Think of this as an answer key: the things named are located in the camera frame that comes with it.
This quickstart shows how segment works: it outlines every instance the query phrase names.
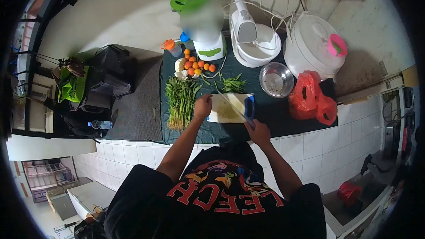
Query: stainless steel bowl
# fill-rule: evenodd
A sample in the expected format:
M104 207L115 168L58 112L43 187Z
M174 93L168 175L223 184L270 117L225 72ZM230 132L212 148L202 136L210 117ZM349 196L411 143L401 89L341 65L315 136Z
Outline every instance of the stainless steel bowl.
M260 85L268 95L284 98L294 88L294 76L285 65L270 62L260 71Z

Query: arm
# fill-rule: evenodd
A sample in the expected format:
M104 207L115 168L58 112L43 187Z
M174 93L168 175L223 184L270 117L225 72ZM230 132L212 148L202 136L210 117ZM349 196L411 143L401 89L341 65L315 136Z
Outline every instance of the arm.
M300 178L290 167L290 165L282 158L282 156L274 149L270 142L270 130L266 124L260 123L257 119L254 119L255 130L251 128L248 123L245 123L245 127L251 136L252 141L257 144L272 166L273 174L278 184L279 190L286 200L291 198L291 195L295 193L303 184Z
M190 124L178 137L173 146L167 151L162 162L156 169L166 174L173 182L178 181L192 153L193 145L198 134L198 130L208 115L211 113L211 94L205 94L195 103L193 118Z

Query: green leafy vegetable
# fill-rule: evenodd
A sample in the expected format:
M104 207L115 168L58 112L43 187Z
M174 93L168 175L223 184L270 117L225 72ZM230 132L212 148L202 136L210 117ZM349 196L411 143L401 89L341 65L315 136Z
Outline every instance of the green leafy vegetable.
M212 84L211 83L209 83L205 78L204 78L204 75L201 75L201 78L202 78L202 80L207 84L207 85L209 85L209 86L212 86Z
M180 81L178 78L170 76L165 83L165 93L170 105L168 128L181 131L189 125L195 106L195 96L201 87L202 84L198 86L193 80Z
M237 92L242 93L243 87L247 84L247 81L240 81L239 78L241 77L242 73L239 74L237 77L228 77L223 78L223 88L221 88L222 92L228 93L228 92Z

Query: blue bottle cap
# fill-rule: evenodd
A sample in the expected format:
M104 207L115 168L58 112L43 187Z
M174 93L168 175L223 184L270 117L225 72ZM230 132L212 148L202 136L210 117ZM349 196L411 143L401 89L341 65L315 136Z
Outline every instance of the blue bottle cap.
M180 35L180 41L182 41L182 42L188 42L190 39L189 39L189 37L184 33L184 32L182 32L182 34Z

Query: knife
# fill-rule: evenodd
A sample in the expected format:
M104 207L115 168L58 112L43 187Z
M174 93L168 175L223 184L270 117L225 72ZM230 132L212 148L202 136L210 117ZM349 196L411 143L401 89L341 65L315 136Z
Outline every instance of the knife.
M239 109L237 109L236 106L234 106L221 92L219 92L218 90L217 92L218 94L221 95L221 97L223 97L226 100L226 102L228 102L233 107L233 109L235 109L248 122L248 124L252 127L252 129L255 129L255 124L254 122L252 122L252 120L247 118L245 114L242 114L241 111L239 111Z

